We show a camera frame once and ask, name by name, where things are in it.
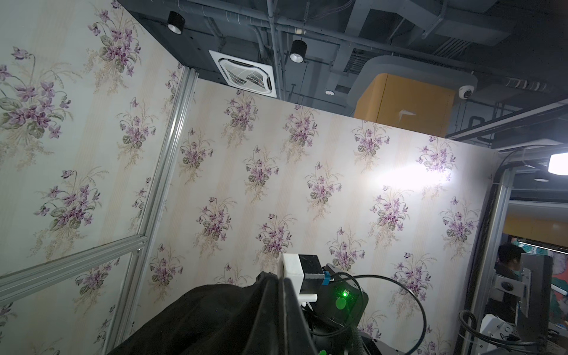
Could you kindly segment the black ceiling spotlight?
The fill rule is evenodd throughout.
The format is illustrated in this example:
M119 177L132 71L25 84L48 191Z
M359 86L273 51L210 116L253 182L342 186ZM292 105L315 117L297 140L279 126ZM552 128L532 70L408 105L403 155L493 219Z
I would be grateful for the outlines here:
M175 11L170 11L167 19L168 29L176 35L181 35L185 27L185 18Z
M303 63L306 57L307 47L307 44L303 40L294 40L289 53L290 60L296 64Z

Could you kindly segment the white ceiling air vent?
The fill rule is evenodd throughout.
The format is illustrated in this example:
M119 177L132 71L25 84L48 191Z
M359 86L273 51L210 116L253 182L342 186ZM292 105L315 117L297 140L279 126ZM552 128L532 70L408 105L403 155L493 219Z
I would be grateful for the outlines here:
M272 66L240 59L214 50L209 50L209 54L230 87L261 96L277 98Z

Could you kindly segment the aluminium frame rails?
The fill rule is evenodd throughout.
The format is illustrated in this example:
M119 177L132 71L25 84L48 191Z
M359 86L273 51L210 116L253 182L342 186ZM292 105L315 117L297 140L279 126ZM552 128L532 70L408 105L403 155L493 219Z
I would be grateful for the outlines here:
M198 77L199 73L196 70L190 67L183 68L165 139L152 178L152 186L137 233L59 260L2 276L1 304L3 306L56 285L80 272L100 266L117 257L131 254L107 335L106 350L111 351L127 339L138 307L141 283L145 275L144 267L155 243L159 219L172 180L177 146L187 113L192 105L192 95L198 83Z

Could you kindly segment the black cloth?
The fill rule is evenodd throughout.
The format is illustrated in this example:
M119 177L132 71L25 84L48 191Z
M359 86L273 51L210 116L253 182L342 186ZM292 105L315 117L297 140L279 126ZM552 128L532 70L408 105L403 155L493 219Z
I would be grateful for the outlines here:
M188 291L113 354L316 354L288 279L262 272L253 285Z

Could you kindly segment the person in background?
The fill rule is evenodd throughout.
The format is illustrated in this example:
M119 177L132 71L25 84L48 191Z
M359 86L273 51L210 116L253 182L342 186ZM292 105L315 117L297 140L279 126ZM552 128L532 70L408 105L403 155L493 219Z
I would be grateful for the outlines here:
M495 265L496 274L519 280L524 252L523 248L512 243L501 245L498 248L498 263ZM518 300L518 297L508 293L503 294L501 301L490 298L485 306L485 314L492 314L505 322L514 323Z

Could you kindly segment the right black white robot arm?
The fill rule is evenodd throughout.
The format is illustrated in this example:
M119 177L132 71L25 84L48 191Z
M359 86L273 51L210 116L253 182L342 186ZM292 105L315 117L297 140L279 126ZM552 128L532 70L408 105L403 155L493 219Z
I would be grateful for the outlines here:
M384 343L388 316L368 307L359 284L330 263L317 301L303 307L318 354L398 354Z

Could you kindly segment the bright ceiling lamp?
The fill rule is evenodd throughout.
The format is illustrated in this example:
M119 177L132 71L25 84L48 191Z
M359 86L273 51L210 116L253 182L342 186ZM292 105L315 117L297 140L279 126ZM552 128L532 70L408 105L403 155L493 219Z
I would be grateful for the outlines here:
M550 155L547 171L553 175L568 176L568 153Z

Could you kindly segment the orange wooden ceiling box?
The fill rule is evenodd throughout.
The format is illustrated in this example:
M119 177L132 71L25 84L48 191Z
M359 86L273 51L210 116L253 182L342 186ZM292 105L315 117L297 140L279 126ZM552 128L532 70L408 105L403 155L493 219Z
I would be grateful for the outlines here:
M435 137L445 137L455 92L448 88L379 74L356 103L354 117Z

